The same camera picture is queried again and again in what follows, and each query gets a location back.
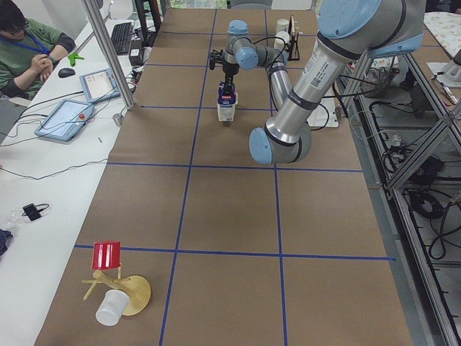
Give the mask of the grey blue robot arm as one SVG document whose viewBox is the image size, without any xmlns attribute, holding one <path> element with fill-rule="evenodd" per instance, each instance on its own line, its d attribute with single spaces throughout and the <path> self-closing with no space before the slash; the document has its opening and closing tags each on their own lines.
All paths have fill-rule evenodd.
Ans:
<svg viewBox="0 0 461 346">
<path fill-rule="evenodd" d="M 264 127 L 252 130 L 249 149 L 260 164 L 303 159 L 310 150 L 310 114 L 344 70 L 363 53 L 370 58 L 399 56 L 422 42 L 425 1 L 324 1 L 318 16 L 316 47 L 296 84 L 290 82 L 280 50 L 255 45 L 248 25 L 228 25 L 225 50 L 210 54 L 210 67 L 223 66 L 223 92 L 231 90 L 240 68 L 265 68 L 278 109 Z"/>
</svg>

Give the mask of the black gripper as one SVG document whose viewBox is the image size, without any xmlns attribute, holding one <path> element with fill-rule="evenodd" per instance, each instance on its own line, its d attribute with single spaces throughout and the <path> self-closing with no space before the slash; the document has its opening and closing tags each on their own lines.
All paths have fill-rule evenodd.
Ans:
<svg viewBox="0 0 461 346">
<path fill-rule="evenodd" d="M 238 73 L 238 64 L 233 61 L 233 56 L 226 51 L 213 49 L 210 52 L 210 70 L 214 70 L 216 64 L 222 66 L 225 74 L 224 84 L 220 85 L 220 94 L 228 95 L 228 87 L 230 87 L 229 95 L 234 95 L 236 88 L 233 84 L 233 77 Z"/>
</svg>

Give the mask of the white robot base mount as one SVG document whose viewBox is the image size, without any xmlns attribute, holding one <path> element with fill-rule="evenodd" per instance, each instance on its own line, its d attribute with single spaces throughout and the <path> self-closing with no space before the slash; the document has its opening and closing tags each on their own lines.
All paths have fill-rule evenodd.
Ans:
<svg viewBox="0 0 461 346">
<path fill-rule="evenodd" d="M 312 111 L 308 118 L 308 124 L 313 128 L 322 126 L 337 128 L 339 121 L 336 115 L 336 106 L 333 98 L 323 98 L 319 106 Z"/>
</svg>

